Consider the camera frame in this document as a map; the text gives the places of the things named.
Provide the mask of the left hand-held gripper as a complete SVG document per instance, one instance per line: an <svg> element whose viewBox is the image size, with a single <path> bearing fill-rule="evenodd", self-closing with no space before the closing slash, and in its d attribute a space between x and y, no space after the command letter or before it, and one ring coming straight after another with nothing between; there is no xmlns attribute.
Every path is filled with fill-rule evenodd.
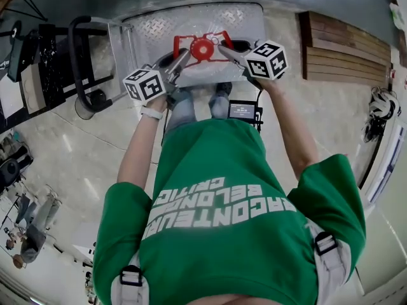
<svg viewBox="0 0 407 305"><path fill-rule="evenodd" d="M181 48L177 53L164 55L154 65L144 64L125 76L122 82L131 99L150 102L176 90L176 80L189 61L189 49Z"/></svg>

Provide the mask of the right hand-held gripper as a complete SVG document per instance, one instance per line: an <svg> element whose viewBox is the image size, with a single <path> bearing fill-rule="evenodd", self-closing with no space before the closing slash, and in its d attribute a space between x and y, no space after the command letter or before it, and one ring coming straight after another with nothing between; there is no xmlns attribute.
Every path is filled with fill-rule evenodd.
<svg viewBox="0 0 407 305"><path fill-rule="evenodd" d="M231 46L218 45L219 52L230 62L246 64L249 74L253 78L276 80L288 70L285 48L271 40L267 40L251 48L250 42L234 39Z"/></svg>

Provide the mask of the red round object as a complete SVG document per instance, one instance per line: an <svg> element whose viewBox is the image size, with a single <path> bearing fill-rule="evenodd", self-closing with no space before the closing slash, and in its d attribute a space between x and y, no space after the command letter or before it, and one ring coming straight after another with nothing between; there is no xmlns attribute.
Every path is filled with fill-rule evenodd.
<svg viewBox="0 0 407 305"><path fill-rule="evenodd" d="M227 59L215 59L213 55L215 48L219 45L233 48L234 44L225 30L221 32L207 32L202 36L186 35L174 36L173 56L177 58L181 52L181 44L187 40L188 46L186 49L190 52L193 62L188 62L186 68L199 65L202 62L227 62Z"/></svg>

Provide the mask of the metal platform trolley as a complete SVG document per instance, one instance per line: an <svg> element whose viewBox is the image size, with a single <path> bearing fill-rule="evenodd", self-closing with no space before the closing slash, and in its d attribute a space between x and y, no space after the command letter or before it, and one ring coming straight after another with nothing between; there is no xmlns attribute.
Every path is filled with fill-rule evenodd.
<svg viewBox="0 0 407 305"><path fill-rule="evenodd" d="M144 64L154 65L166 54L173 54L174 36L202 36L207 32L226 31L231 40L243 39L254 48L266 39L263 8L255 3L200 3L166 8L123 20L90 17L79 24L107 26L107 35L115 62L114 79L119 83L119 97L130 97L122 82L132 71ZM218 47L215 59L227 59ZM218 82L240 81L245 64L202 62L184 68L176 80L178 87L210 85Z"/></svg>

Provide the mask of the person's left forearm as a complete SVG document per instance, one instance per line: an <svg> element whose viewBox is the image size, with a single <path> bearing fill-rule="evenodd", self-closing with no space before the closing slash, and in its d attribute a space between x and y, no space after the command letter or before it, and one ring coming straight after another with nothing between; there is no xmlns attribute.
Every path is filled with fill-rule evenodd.
<svg viewBox="0 0 407 305"><path fill-rule="evenodd" d="M162 95L148 102L146 107L163 113L167 108L166 97ZM129 182L145 189L158 124L159 120L141 115L121 161L117 182Z"/></svg>

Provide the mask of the person's right forearm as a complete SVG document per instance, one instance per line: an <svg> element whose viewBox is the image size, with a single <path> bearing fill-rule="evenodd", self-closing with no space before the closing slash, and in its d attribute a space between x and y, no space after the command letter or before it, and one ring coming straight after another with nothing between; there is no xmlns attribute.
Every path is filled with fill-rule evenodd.
<svg viewBox="0 0 407 305"><path fill-rule="evenodd" d="M279 122L287 157L297 179L303 171L319 162L317 145L303 118L274 81L260 79L259 83L271 101Z"/></svg>

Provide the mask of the small black display screen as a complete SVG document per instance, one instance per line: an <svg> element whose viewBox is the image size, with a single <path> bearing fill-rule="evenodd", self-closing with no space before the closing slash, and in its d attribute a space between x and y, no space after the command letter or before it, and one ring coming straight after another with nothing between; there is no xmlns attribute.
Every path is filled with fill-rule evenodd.
<svg viewBox="0 0 407 305"><path fill-rule="evenodd" d="M239 119L251 125L261 122L263 109L256 101L230 100L228 118Z"/></svg>

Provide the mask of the black mesh wastebasket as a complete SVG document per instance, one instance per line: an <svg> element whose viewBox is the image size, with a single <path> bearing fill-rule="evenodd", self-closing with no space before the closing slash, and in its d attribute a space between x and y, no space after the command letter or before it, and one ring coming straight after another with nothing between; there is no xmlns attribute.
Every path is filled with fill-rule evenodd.
<svg viewBox="0 0 407 305"><path fill-rule="evenodd" d="M91 91L86 94L86 100L91 104L91 105L99 105L103 104L107 98L106 94L101 90L101 89L96 89L94 91ZM81 103L80 99L77 97L74 103L74 108L76 111L76 114L84 120L89 120L93 117L95 114L93 111L87 110Z"/></svg>

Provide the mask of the wooden slatted step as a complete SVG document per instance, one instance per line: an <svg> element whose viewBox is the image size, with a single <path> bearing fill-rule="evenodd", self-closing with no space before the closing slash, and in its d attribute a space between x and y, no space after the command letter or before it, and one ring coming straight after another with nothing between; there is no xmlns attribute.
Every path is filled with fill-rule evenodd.
<svg viewBox="0 0 407 305"><path fill-rule="evenodd" d="M320 13L297 14L302 75L309 81L386 86L390 46L353 25Z"/></svg>

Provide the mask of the black desk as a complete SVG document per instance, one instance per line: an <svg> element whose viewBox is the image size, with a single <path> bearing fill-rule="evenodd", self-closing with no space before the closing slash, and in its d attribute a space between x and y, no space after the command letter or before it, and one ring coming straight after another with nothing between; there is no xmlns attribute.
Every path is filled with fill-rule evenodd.
<svg viewBox="0 0 407 305"><path fill-rule="evenodd" d="M107 100L99 105L91 105L86 100L87 93L99 89L98 85L114 78L112 74L100 79L95 78L90 38L94 36L104 37L107 35L107 31L78 27L79 24L89 21L90 17L79 17L73 20L68 27L41 24L37 29L33 29L38 31L39 44L32 64L39 64L46 107L35 113L28 113L21 78L19 83L24 108L9 118L5 118L0 104L0 133L64 104L72 96L78 97L82 105L94 113L112 106L113 101L107 97ZM14 39L17 36L23 36L20 30L21 23L17 21L11 31L0 32L0 37L8 36L12 49ZM10 54L0 64L0 72L6 70L8 73L9 59Z"/></svg>

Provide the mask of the white and black helmet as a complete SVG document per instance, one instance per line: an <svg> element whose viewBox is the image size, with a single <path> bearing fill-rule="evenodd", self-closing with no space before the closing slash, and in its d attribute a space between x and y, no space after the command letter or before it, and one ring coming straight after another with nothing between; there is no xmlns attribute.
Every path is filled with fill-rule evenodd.
<svg viewBox="0 0 407 305"><path fill-rule="evenodd" d="M371 90L369 114L374 118L389 120L401 115L401 107L397 96L392 91L375 86Z"/></svg>

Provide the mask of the person's green printed t-shirt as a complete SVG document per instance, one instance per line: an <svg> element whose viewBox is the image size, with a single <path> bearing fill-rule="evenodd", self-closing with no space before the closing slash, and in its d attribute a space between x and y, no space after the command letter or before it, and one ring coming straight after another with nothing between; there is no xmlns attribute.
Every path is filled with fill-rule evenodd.
<svg viewBox="0 0 407 305"><path fill-rule="evenodd" d="M93 258L103 305L138 256L150 305L246 295L317 305L339 260L339 284L366 242L359 190L341 154L306 168L285 193L259 133L234 119L183 125L163 143L152 196L129 182L106 193Z"/></svg>

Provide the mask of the white plastic bag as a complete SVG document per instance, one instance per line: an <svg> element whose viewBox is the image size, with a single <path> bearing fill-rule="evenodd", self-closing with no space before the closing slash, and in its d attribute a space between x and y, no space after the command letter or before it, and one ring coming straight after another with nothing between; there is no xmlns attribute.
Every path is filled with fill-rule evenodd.
<svg viewBox="0 0 407 305"><path fill-rule="evenodd" d="M407 31L407 20L404 19L401 8L394 4L390 3L389 8L392 14L392 19L394 22L394 25L396 26L397 29L401 31Z"/></svg>

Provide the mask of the white board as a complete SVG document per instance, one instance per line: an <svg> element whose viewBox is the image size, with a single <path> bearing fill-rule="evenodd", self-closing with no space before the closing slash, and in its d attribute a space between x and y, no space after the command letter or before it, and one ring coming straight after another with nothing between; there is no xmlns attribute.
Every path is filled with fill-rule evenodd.
<svg viewBox="0 0 407 305"><path fill-rule="evenodd" d="M0 80L0 104L5 118L24 108L20 83L13 82L8 76Z"/></svg>

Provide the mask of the black round speaker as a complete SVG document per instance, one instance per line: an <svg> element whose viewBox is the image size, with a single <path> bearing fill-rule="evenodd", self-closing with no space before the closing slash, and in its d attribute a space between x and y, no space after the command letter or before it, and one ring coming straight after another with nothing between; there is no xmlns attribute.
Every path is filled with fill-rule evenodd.
<svg viewBox="0 0 407 305"><path fill-rule="evenodd" d="M15 159L7 159L0 165L0 187L12 185L20 175L20 165Z"/></svg>

